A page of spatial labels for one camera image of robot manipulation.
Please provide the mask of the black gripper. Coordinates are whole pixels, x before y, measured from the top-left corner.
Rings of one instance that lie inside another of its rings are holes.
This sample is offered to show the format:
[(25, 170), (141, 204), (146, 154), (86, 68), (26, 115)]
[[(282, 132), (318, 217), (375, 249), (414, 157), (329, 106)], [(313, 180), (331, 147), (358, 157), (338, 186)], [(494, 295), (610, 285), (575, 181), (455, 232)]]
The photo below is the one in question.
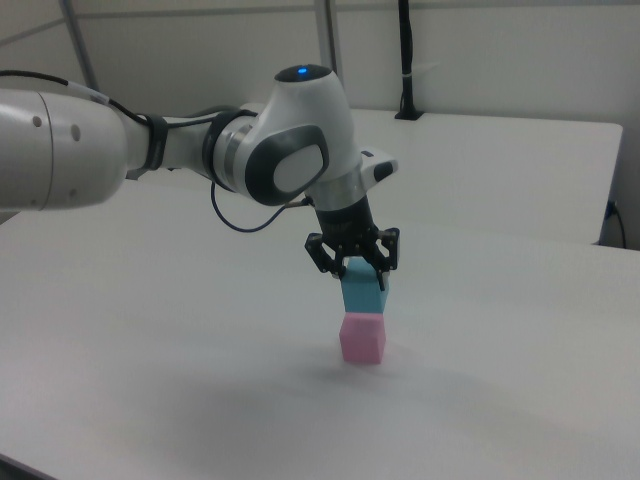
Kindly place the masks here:
[(400, 230), (376, 227), (367, 196), (339, 210), (317, 210), (316, 217), (321, 233), (310, 233), (304, 247), (318, 270), (341, 280), (347, 250), (357, 245), (357, 255), (373, 267), (379, 289), (385, 291), (386, 275), (398, 268)]

